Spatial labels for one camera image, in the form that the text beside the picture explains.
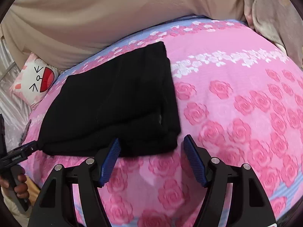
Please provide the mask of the person's left hand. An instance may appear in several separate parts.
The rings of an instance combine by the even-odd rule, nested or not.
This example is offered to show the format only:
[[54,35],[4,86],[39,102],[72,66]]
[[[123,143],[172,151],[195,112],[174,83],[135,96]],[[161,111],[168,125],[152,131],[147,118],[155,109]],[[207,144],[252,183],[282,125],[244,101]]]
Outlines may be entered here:
[[[20,184],[14,188],[15,193],[20,199],[28,199],[29,192],[28,192],[28,186],[26,184],[27,178],[25,172],[20,173],[17,178]],[[6,196],[9,196],[10,184],[8,180],[4,179],[3,177],[1,177],[1,188],[3,189],[4,194]]]

